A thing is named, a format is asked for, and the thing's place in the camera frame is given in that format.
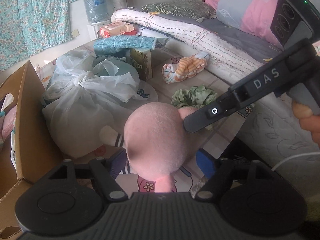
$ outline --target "green leaf-patterned pillow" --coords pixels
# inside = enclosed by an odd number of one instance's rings
[[[150,3],[141,7],[144,12],[160,12],[201,21],[204,18],[215,18],[216,10],[210,5],[195,0],[175,0]]]

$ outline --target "folded blue towel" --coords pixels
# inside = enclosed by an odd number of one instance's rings
[[[97,40],[93,49],[98,55],[110,55],[123,49],[146,48],[155,49],[164,46],[168,38],[151,38],[145,36],[117,35]]]

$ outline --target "plush toy leg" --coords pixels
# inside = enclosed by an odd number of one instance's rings
[[[100,130],[100,141],[106,145],[111,145],[115,147],[122,147],[126,149],[123,135],[117,133],[110,126],[105,126]]]
[[[155,193],[171,192],[174,187],[174,178],[171,175],[156,180]]]

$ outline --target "metal screw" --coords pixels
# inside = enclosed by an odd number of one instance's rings
[[[209,199],[213,197],[213,194],[210,191],[199,191],[197,195],[201,199]]]
[[[119,190],[115,190],[112,191],[109,196],[113,199],[119,199],[119,198],[123,198],[125,196],[123,191],[119,191]]]

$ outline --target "ribbed black surface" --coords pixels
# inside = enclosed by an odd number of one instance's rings
[[[122,203],[109,206],[103,217],[92,227],[72,236],[43,237],[31,233],[21,240],[176,240],[176,239],[303,239],[293,233],[276,238],[251,236],[229,225],[214,205],[193,200],[189,193],[135,193]]]

